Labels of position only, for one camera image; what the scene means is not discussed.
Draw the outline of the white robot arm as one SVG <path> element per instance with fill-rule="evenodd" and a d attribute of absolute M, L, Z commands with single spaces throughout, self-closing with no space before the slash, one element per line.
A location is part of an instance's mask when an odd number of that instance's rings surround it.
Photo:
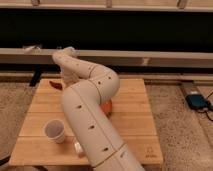
<path fill-rule="evenodd" d="M 61 108 L 94 171 L 145 171 L 100 105 L 120 87 L 118 75 L 104 65 L 76 58 L 72 47 L 55 51 L 67 87 Z"/>

